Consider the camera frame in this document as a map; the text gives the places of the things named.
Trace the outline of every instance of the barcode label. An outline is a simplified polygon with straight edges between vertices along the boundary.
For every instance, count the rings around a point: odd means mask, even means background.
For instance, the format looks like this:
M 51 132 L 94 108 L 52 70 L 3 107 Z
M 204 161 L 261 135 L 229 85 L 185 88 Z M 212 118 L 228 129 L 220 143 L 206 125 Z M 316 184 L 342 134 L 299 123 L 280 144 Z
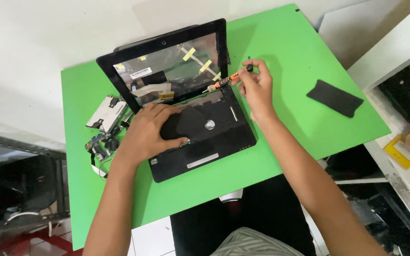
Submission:
M 140 71 L 138 71 L 138 72 L 135 72 L 135 73 L 131 74 L 131 78 L 132 78 L 132 79 L 136 79 L 136 78 L 142 77 L 142 76 L 144 76 L 144 75 L 146 75 L 146 74 L 149 74 L 149 73 L 151 73 L 151 72 L 152 72 L 152 71 L 151 71 L 151 68 L 150 68 L 150 67 L 147 67 L 147 68 L 145 68 L 145 69 L 143 69 L 143 70 L 140 70 Z

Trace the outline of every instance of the black pants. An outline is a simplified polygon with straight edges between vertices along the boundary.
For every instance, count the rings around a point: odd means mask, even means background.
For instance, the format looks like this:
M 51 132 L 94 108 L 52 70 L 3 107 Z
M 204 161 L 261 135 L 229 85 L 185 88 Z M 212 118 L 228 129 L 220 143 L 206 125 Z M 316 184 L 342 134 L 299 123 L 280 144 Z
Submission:
M 248 227 L 315 256 L 300 202 L 284 175 L 243 190 L 238 217 L 219 198 L 170 216 L 177 256 L 209 256 L 231 232 Z

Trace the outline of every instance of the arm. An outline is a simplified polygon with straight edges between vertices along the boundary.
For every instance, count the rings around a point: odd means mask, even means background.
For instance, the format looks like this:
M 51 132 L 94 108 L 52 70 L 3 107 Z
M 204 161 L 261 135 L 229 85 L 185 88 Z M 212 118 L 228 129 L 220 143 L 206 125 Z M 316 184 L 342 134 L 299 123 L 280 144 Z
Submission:
M 260 74 L 240 69 L 239 90 L 264 133 L 289 184 L 319 228 L 331 255 L 387 255 L 359 223 L 331 177 L 279 120 L 272 105 L 272 77 L 264 61 L 247 60 Z
M 159 131 L 176 107 L 150 103 L 137 113 L 110 166 L 104 193 L 94 215 L 83 256 L 128 254 L 131 242 L 132 200 L 137 168 L 142 161 L 167 149 L 178 148 L 187 138 L 165 141 Z

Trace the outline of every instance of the hand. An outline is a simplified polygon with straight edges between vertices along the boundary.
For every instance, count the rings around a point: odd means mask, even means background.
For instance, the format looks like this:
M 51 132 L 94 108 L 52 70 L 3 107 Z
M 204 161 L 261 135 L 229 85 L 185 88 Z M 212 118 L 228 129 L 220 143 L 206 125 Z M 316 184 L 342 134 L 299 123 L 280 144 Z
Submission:
M 163 140 L 159 131 L 171 114 L 179 112 L 177 107 L 156 103 L 149 103 L 141 109 L 129 125 L 112 164 L 124 162 L 123 166 L 137 167 L 142 161 L 167 149 L 178 148 L 188 138 Z
M 250 73 L 246 68 L 240 68 L 238 69 L 240 77 L 232 80 L 232 85 L 242 82 L 238 86 L 238 90 L 248 100 L 249 108 L 251 109 L 251 119 L 260 125 L 265 119 L 277 119 L 275 108 L 273 108 L 273 78 L 265 61 L 251 59 L 243 62 L 243 66 L 249 64 L 257 67 L 260 74 Z

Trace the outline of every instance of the electronic component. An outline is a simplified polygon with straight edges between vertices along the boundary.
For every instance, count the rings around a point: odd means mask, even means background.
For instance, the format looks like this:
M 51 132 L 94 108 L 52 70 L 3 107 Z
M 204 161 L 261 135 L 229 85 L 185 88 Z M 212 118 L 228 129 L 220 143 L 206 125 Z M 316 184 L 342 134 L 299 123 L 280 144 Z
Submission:
M 128 105 L 126 102 L 113 96 L 107 96 L 94 112 L 86 127 L 96 128 L 104 133 L 109 133 Z
M 246 67 L 246 70 L 247 70 L 248 72 L 252 72 L 252 71 L 254 70 L 253 65 L 252 65 L 252 64 L 249 64 L 249 65 Z M 236 79 L 236 78 L 239 78 L 239 77 L 240 77 L 240 76 L 238 75 L 238 72 L 236 72 L 235 74 L 231 75 L 230 77 L 221 79 L 221 80 L 217 81 L 215 84 L 208 86 L 208 88 L 207 88 L 205 91 L 203 91 L 202 93 L 204 93 L 204 92 L 209 92 L 209 91 L 214 91 L 214 90 L 216 90 L 217 88 L 223 87 L 223 86 L 227 85 L 230 81 L 232 81 L 232 80 L 234 80 L 234 79 Z

